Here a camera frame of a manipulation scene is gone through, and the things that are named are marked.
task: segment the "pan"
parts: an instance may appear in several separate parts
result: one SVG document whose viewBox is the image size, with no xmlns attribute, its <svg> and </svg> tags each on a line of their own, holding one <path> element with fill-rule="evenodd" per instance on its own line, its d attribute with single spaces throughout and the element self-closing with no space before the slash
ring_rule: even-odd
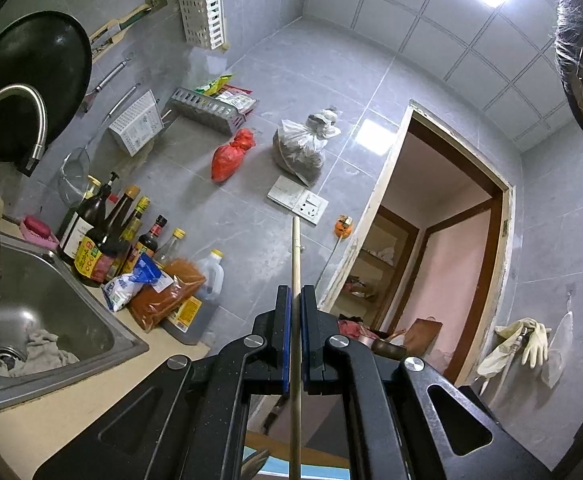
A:
<svg viewBox="0 0 583 480">
<path fill-rule="evenodd" d="M 72 120 L 88 90 L 89 37 L 68 14 L 44 10 L 28 14 L 0 33 L 0 89 L 25 83 L 43 97 L 49 145 Z M 0 102 L 0 161 L 21 162 L 36 141 L 38 120 L 25 98 Z"/>
</svg>

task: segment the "orange plastic bag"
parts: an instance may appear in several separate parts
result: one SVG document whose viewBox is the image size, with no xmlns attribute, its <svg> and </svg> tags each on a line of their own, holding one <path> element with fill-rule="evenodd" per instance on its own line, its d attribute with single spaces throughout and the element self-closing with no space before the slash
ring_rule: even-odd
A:
<svg viewBox="0 0 583 480">
<path fill-rule="evenodd" d="M 254 134 L 247 128 L 241 128 L 232 142 L 219 146 L 214 152 L 212 180 L 225 182 L 238 170 L 248 149 L 255 145 Z"/>
<path fill-rule="evenodd" d="M 136 323 L 149 332 L 183 301 L 188 300 L 205 282 L 196 266 L 177 258 L 163 269 L 174 282 L 161 292 L 154 285 L 145 285 L 130 301 L 129 310 Z"/>
</svg>

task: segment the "silver screw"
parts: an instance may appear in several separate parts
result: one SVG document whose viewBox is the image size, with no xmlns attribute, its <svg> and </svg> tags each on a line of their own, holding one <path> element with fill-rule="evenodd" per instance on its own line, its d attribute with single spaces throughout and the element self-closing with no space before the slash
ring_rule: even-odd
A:
<svg viewBox="0 0 583 480">
<path fill-rule="evenodd" d="M 408 357 L 405 359 L 405 368 L 413 372 L 421 372 L 425 369 L 425 363 L 419 357 Z"/>
<path fill-rule="evenodd" d="M 349 339 L 344 335 L 332 335 L 329 338 L 329 344 L 334 348 L 345 348 L 349 345 Z"/>
<path fill-rule="evenodd" d="M 262 346 L 264 342 L 265 340 L 256 334 L 250 334 L 243 339 L 243 343 L 245 343 L 245 346 L 248 346 L 249 348 L 258 348 L 259 346 Z"/>
<path fill-rule="evenodd" d="M 189 357 L 186 355 L 178 354 L 172 355 L 168 359 L 168 368 L 170 370 L 182 370 L 189 364 Z"/>
</svg>

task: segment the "bottle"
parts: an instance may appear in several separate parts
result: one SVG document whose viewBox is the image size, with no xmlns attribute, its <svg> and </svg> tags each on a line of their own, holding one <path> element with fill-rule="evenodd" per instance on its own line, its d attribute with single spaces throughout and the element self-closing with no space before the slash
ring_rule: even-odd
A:
<svg viewBox="0 0 583 480">
<path fill-rule="evenodd" d="M 83 237 L 76 251 L 74 271 L 85 285 L 98 286 L 105 280 L 116 257 L 125 216 L 139 192 L 138 186 L 129 186 L 105 222 L 91 228 Z"/>
<path fill-rule="evenodd" d="M 96 194 L 96 188 L 99 187 L 101 184 L 100 180 L 94 178 L 91 175 L 88 175 L 88 181 L 89 181 L 88 190 L 86 190 L 85 194 L 83 195 L 83 198 L 80 199 L 79 202 L 72 204 L 72 206 L 67 210 L 65 217 L 62 219 L 62 222 L 60 223 L 60 227 L 58 228 L 58 231 L 56 233 L 56 237 L 59 240 L 62 240 L 63 236 L 65 236 L 65 232 L 67 231 L 67 228 L 70 226 L 70 222 L 72 221 L 72 217 L 74 216 L 76 209 L 78 209 L 78 206 L 80 206 L 80 204 L 82 204 L 86 199 L 92 198 Z"/>
<path fill-rule="evenodd" d="M 150 205 L 150 199 L 146 196 L 141 196 L 140 200 L 136 204 L 136 208 L 129 218 L 126 219 L 123 224 L 123 232 L 118 237 L 118 249 L 116 251 L 116 259 L 109 270 L 107 271 L 107 276 L 105 276 L 105 282 L 113 280 L 120 273 L 123 268 L 123 264 L 127 259 L 127 255 L 130 252 L 130 247 L 132 246 L 132 240 L 136 238 L 138 229 L 142 225 L 142 215 L 145 213 Z"/>
<path fill-rule="evenodd" d="M 168 220 L 164 216 L 159 215 L 149 232 L 138 238 L 136 245 L 134 245 L 125 260 L 122 274 L 128 274 L 134 270 L 134 265 L 136 265 L 136 261 L 141 253 L 147 253 L 147 256 L 154 255 L 156 250 L 158 250 L 158 236 L 167 222 Z"/>
<path fill-rule="evenodd" d="M 118 175 L 112 172 L 109 182 L 101 186 L 98 193 L 87 200 L 83 200 L 76 209 L 70 221 L 70 227 L 58 244 L 60 259 L 71 264 L 76 258 L 76 251 L 83 236 L 94 226 L 105 221 L 105 202 L 112 192 L 112 183 Z"/>
<path fill-rule="evenodd" d="M 153 260 L 158 269 L 163 270 L 165 266 L 176 257 L 180 242 L 185 238 L 185 234 L 187 233 L 182 229 L 174 229 L 174 233 L 169 241 L 156 251 Z"/>
<path fill-rule="evenodd" d="M 166 332 L 183 344 L 195 345 L 200 341 L 219 307 L 224 278 L 221 260 L 222 253 L 213 249 L 209 256 L 196 262 L 196 267 L 205 277 L 204 285 L 161 322 Z"/>
</svg>

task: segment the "red package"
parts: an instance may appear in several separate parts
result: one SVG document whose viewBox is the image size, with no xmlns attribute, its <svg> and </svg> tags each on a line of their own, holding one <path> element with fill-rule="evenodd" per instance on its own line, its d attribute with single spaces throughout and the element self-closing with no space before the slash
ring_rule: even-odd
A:
<svg viewBox="0 0 583 480">
<path fill-rule="evenodd" d="M 219 146 L 212 158 L 212 180 L 225 182 L 243 162 L 245 153 L 256 145 L 254 135 L 247 128 L 242 128 L 229 144 Z"/>
</svg>

